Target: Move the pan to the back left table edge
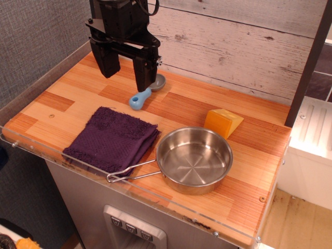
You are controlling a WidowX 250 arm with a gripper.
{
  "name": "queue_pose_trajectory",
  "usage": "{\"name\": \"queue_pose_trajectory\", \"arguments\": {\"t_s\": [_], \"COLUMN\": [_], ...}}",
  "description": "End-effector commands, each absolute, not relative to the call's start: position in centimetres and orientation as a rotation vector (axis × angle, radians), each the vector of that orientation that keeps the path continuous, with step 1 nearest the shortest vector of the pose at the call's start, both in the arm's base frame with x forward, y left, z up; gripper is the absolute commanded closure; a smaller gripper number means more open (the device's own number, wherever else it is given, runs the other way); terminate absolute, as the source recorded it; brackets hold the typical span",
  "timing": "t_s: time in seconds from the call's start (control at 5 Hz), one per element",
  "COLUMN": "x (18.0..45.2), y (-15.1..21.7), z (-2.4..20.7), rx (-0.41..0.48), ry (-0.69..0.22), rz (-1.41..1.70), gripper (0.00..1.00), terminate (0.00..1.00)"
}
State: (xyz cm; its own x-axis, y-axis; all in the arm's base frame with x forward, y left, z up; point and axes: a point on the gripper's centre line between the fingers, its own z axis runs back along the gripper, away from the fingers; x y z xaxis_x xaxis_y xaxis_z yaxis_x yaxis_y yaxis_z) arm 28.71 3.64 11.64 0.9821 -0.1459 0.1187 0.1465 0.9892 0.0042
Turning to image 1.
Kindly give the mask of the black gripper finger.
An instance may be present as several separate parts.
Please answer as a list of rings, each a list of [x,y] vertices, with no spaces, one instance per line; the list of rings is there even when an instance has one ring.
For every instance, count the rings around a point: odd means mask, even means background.
[[[94,58],[105,78],[112,77],[120,70],[118,53],[114,52],[109,44],[98,43],[91,38],[90,45]]]
[[[145,91],[156,81],[159,56],[140,53],[133,59],[133,68],[138,92]]]

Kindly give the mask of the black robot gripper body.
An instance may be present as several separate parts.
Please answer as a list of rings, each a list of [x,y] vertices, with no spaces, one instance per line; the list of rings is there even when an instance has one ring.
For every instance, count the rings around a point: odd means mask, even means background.
[[[159,1],[149,12],[148,1],[97,1],[101,17],[89,19],[90,42],[103,51],[122,56],[158,56],[160,41],[148,31],[149,18],[157,14]]]

